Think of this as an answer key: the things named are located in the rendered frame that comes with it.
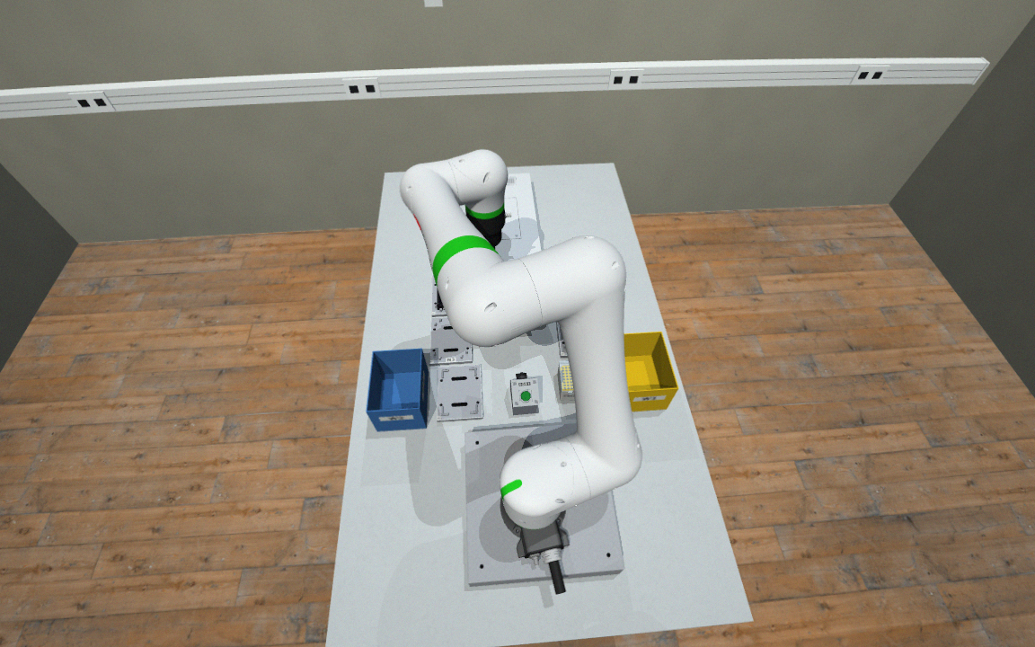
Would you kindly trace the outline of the blue bin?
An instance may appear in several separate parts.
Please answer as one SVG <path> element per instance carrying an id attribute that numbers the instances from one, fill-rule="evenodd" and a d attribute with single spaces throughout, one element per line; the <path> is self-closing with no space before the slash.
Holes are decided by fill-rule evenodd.
<path id="1" fill-rule="evenodd" d="M 423 349 L 373 351 L 366 413 L 376 431 L 426 429 L 427 410 Z"/>

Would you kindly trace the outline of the yellow waste bin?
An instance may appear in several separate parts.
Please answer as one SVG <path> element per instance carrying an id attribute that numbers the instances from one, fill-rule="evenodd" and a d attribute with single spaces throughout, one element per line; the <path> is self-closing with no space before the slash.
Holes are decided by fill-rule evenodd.
<path id="1" fill-rule="evenodd" d="M 624 355 L 632 411 L 666 410 L 677 394 L 678 385 L 664 334 L 625 334 Z"/>

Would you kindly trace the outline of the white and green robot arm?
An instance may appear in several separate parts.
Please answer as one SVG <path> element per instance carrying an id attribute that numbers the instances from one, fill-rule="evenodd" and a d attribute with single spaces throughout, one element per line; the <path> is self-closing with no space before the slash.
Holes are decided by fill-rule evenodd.
<path id="1" fill-rule="evenodd" d="M 505 212 L 506 187 L 504 160 L 475 150 L 412 165 L 400 180 L 400 197 L 418 220 L 457 336 L 498 347 L 554 321 L 562 327 L 578 430 L 514 452 L 500 474 L 500 513 L 521 539 L 518 558 L 538 565 L 542 556 L 555 594 L 562 594 L 559 561 L 570 545 L 559 531 L 564 513 L 631 482 L 643 460 L 624 356 L 627 269 L 619 251 L 596 236 L 504 261 L 485 236 L 512 217 Z"/>

